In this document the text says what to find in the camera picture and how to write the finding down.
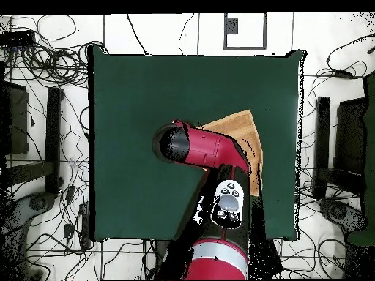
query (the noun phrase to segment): black cable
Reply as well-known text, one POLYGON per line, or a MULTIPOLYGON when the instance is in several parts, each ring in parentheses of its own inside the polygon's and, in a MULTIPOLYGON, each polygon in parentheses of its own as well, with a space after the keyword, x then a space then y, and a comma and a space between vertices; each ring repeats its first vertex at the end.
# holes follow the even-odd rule
POLYGON ((373 34, 368 34, 368 35, 363 36, 363 37, 359 37, 359 38, 357 38, 357 39, 355 39, 355 40, 353 40, 353 41, 351 41, 351 42, 349 42, 349 43, 346 43, 345 45, 342 45, 342 46, 336 48, 335 50, 333 50, 333 51, 330 53, 330 55, 328 55, 328 57, 327 57, 327 60, 326 60, 326 62, 327 62, 327 66, 328 66, 332 71, 335 71, 335 72, 339 71, 338 69, 333 69, 333 68, 330 66, 330 57, 334 54, 334 52, 336 52, 337 50, 340 50, 340 49, 342 49, 342 48, 345 48, 345 47, 347 47, 347 46, 350 46, 350 45, 352 45, 352 44, 354 44, 354 43, 356 43, 356 42, 358 42, 358 41, 363 41, 364 39, 368 39, 368 38, 370 38, 370 37, 375 37, 375 33, 373 33, 373 34))
POLYGON ((82 114, 84 111, 86 111, 89 107, 85 107, 82 111, 81 111, 81 114, 79 115, 79 124, 85 129, 85 130, 89 130, 89 128, 85 127, 83 124, 82 124, 82 114))
POLYGON ((139 41, 139 38, 134 30, 134 26, 133 26, 133 23, 132 21, 130 20, 130 17, 129 17, 129 14, 126 14, 126 17, 127 17, 127 20, 129 21, 129 24, 130 24, 130 27, 132 27, 132 30, 133 30, 133 33, 134 33, 134 37, 137 39, 139 45, 141 46, 142 50, 144 51, 144 55, 149 55, 146 50, 144 49, 144 46, 142 45, 141 41, 139 41))
MULTIPOLYGON (((195 15, 195 13, 193 13, 193 14, 191 15, 191 17, 186 21, 186 23, 185 23, 185 25, 184 25, 184 28, 182 28, 181 34, 180 34, 180 36, 179 36, 179 44, 181 43, 182 34, 184 33, 184 30, 185 30, 186 25, 188 24, 189 20, 192 19, 192 18, 194 17, 194 15, 195 15)), ((179 51, 181 52, 182 55, 184 55, 184 53, 182 52, 180 46, 179 46, 179 51)))
POLYGON ((137 244, 134 244, 134 243, 131 243, 131 242, 126 242, 126 243, 122 244, 122 246, 119 248, 119 251, 116 253, 116 255, 115 255, 112 259, 110 259, 107 263, 104 264, 104 266, 103 266, 103 277, 102 277, 102 280, 104 280, 104 278, 105 278, 105 267, 106 267, 108 264, 110 264, 111 262, 113 262, 114 260, 116 260, 116 258, 117 258, 117 257, 119 256, 119 254, 121 253, 121 250, 122 250, 123 247, 125 247, 125 246, 130 246, 130 245, 132 245, 132 246, 139 246, 139 245, 141 245, 141 244, 142 244, 142 242, 137 243, 137 244))
MULTIPOLYGON (((337 242, 339 243, 341 246, 343 246, 345 249, 346 249, 346 246, 343 242, 337 240, 337 239, 325 239, 324 241, 322 241, 319 246, 318 246, 318 259, 319 259, 319 264, 320 264, 320 267, 322 268, 322 271, 326 274, 326 276, 330 279, 332 279, 332 277, 326 272, 325 268, 323 267, 323 261, 322 261, 322 254, 320 252, 320 248, 322 247, 323 244, 325 244, 326 242, 328 241, 334 241, 334 242, 337 242)), ((339 266, 337 263, 333 263, 334 265, 336 265, 338 268, 340 268, 342 271, 344 271, 344 269, 342 268, 342 266, 339 266)))
MULTIPOLYGON (((40 33, 40 26, 39 26, 40 21, 41 21, 43 18, 48 17, 48 16, 50 16, 50 15, 44 15, 44 16, 42 16, 41 18, 38 19, 38 21, 37 21, 37 31, 38 31, 39 33, 40 33)), ((69 15, 65 15, 65 16, 67 16, 67 17, 73 22, 73 26, 74 26, 74 30, 73 30, 73 32, 71 32, 70 34, 67 34, 65 37, 60 37, 60 38, 57 38, 57 39, 47 39, 47 38, 44 37, 45 40, 47 40, 47 41, 58 41, 58 40, 61 40, 61 39, 68 38, 68 37, 70 37, 71 35, 73 35, 74 33, 77 32, 77 26, 76 26, 76 24, 75 24, 75 21, 74 21, 69 15)))

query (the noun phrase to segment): green table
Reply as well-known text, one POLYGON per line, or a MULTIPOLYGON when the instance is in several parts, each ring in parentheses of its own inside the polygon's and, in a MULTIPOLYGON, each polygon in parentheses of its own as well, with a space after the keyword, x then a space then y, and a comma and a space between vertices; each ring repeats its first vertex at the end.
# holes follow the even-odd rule
POLYGON ((90 196, 97 241, 172 239, 203 170, 159 161, 152 153, 152 136, 173 119, 206 124, 246 109, 253 114, 264 152, 267 236, 293 237, 302 51, 286 57, 92 51, 90 125, 94 123, 95 140, 90 196))

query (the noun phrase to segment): black circular end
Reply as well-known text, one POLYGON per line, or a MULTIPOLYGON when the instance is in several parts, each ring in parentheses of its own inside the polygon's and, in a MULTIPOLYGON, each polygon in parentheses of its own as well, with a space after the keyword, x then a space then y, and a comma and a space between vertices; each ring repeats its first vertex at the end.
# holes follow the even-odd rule
POLYGON ((162 146, 161 141, 166 132, 169 130, 172 130, 175 128, 176 125, 173 123, 164 125, 163 127, 159 128, 157 132, 154 134, 154 137, 152 139, 152 151, 154 152, 155 156, 164 162, 173 162, 173 160, 170 160, 169 158, 165 157, 164 153, 162 152, 162 146))
POLYGON ((168 124, 161 127, 152 139, 152 150, 164 162, 184 162, 190 148, 184 127, 168 124))

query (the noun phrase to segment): tan fabric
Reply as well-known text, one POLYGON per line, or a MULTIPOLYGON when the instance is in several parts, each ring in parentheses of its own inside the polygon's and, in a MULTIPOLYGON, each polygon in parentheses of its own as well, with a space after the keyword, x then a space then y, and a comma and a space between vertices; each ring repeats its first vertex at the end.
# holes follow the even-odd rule
POLYGON ((246 157, 250 164, 250 194, 259 196, 257 170, 259 164, 261 176, 263 151, 261 150, 261 141, 250 110, 231 114, 223 119, 203 125, 203 129, 236 139, 242 150, 246 152, 246 157))

